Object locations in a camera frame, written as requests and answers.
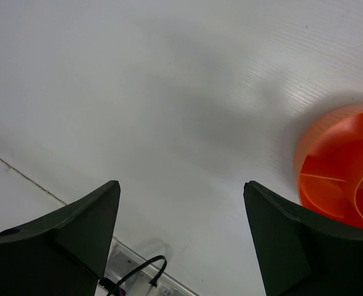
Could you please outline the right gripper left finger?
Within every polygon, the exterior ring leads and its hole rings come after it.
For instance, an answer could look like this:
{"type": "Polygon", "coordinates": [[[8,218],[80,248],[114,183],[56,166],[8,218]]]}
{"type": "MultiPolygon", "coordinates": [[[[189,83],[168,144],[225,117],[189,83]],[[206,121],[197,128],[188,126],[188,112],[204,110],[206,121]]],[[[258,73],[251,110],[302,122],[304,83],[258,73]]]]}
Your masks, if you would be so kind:
{"type": "Polygon", "coordinates": [[[109,181],[83,198],[0,232],[0,295],[94,295],[120,200],[109,181]]]}

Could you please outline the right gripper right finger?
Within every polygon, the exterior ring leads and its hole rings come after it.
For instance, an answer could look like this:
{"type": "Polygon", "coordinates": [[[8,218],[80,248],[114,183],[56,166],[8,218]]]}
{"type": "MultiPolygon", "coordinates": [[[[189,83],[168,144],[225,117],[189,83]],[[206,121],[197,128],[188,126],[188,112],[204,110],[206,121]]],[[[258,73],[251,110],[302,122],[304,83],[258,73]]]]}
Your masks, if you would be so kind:
{"type": "Polygon", "coordinates": [[[363,295],[363,229],[244,185],[266,295],[363,295]]]}

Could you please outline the orange round sorting container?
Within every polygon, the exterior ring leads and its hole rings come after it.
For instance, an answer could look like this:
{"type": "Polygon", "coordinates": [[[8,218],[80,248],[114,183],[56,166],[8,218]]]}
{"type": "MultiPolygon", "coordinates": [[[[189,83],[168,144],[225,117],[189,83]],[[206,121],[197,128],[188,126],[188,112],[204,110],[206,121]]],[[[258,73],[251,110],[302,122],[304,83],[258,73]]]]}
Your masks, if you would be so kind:
{"type": "Polygon", "coordinates": [[[301,205],[363,229],[363,103],[326,113],[294,153],[301,205]]]}

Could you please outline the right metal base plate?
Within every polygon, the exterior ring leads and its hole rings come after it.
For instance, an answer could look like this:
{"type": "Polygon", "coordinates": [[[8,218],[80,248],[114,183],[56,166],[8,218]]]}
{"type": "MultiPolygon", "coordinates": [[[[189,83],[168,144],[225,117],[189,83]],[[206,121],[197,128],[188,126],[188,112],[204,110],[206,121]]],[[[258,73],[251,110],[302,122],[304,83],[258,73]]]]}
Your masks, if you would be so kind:
{"type": "Polygon", "coordinates": [[[145,259],[113,238],[104,277],[96,295],[190,295],[197,293],[165,272],[166,259],[157,255],[145,259]]]}

